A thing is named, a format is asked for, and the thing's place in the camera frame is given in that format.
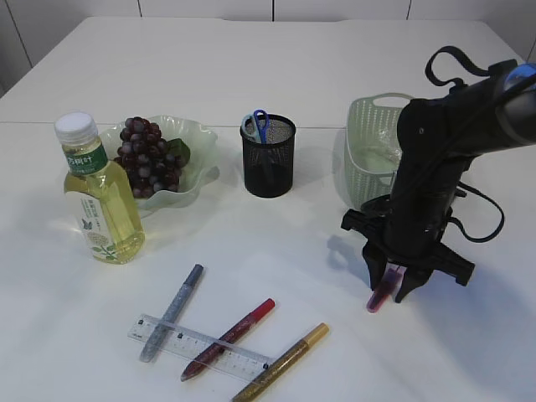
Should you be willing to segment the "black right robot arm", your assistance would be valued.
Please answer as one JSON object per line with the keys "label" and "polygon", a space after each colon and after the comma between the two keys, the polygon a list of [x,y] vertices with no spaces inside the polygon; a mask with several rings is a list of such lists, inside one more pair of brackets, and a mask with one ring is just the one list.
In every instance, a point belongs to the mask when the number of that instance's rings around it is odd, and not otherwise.
{"label": "black right robot arm", "polygon": [[387,264],[405,268],[397,303],[423,286],[434,271],[466,285],[474,263],[444,245],[446,226],[461,222],[451,204],[472,161],[483,154],[535,143],[535,66],[506,60],[489,67],[474,85],[456,85],[440,99],[415,98],[399,115],[402,155],[391,193],[348,210],[345,230],[366,238],[362,256],[370,287],[377,289]]}

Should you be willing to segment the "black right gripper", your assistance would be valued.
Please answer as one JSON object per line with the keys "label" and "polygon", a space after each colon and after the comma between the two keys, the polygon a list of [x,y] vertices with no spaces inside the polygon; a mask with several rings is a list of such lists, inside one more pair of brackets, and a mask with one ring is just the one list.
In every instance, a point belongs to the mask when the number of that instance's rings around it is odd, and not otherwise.
{"label": "black right gripper", "polygon": [[362,257],[368,267],[371,290],[375,290],[380,284],[386,267],[392,262],[407,268],[394,298],[395,303],[401,303],[412,291],[424,286],[433,270],[454,277],[459,285],[467,285],[475,267],[474,263],[464,259],[440,241],[435,241],[422,256],[413,257],[396,253],[384,242],[385,222],[384,217],[372,218],[349,209],[341,223],[343,229],[355,230],[367,239]]}

